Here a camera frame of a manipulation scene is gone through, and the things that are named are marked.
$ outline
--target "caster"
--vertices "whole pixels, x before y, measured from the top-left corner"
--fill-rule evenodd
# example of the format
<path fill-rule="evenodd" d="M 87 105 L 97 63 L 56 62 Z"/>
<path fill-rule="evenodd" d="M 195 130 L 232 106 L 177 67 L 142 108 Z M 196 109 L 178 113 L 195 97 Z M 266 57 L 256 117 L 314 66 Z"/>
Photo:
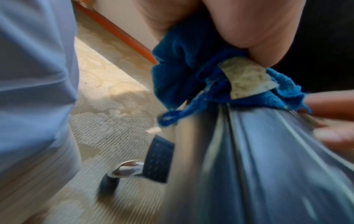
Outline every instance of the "caster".
<path fill-rule="evenodd" d="M 98 193 L 101 195 L 112 195 L 118 187 L 120 178 L 112 178 L 105 174 L 98 187 Z"/>

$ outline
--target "blue microfiber cloth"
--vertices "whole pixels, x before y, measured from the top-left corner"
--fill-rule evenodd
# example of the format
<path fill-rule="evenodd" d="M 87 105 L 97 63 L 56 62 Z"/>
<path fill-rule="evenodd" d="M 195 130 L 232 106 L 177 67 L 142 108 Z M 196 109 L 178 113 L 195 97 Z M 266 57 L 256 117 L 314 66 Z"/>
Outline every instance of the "blue microfiber cloth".
<path fill-rule="evenodd" d="M 268 68 L 267 73 L 279 87 L 270 91 L 232 100 L 231 85 L 218 63 L 247 52 L 225 42 L 218 34 L 206 10 L 179 23 L 153 50 L 157 65 L 152 68 L 156 97 L 169 110 L 158 118 L 162 127 L 207 108 L 208 103 L 271 107 L 285 110 L 306 108 L 301 87 L 287 76 Z M 186 100 L 183 110 L 176 110 Z"/>

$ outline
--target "beige carpet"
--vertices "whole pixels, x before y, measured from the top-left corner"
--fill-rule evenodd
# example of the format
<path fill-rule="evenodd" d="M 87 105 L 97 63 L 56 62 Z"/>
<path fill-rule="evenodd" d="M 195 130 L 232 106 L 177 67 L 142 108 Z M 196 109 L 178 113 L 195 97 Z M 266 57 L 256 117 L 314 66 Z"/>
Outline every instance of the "beige carpet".
<path fill-rule="evenodd" d="M 164 111 L 153 93 L 152 64 L 94 21 L 76 12 L 79 100 L 71 127 L 82 168 L 76 177 L 28 222 L 31 224 L 152 224 L 164 186 L 146 179 L 122 179 L 111 199 L 97 199 L 107 169 L 143 159 L 154 136 L 155 117 Z M 165 137 L 173 139 L 171 130 Z"/>

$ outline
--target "carpet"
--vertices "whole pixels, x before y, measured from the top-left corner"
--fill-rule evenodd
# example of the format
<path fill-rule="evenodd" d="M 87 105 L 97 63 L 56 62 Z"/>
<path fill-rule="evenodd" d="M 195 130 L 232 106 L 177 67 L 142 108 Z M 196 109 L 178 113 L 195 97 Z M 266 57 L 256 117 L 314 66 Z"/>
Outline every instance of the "carpet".
<path fill-rule="evenodd" d="M 109 167 L 144 159 L 155 134 L 174 139 L 173 128 L 157 127 L 156 116 L 165 109 L 151 91 L 152 64 L 83 13 L 77 11 L 76 17 L 80 86 L 70 126 L 82 167 L 26 224 L 155 223 L 161 184 L 122 179 L 114 197 L 97 197 Z"/>

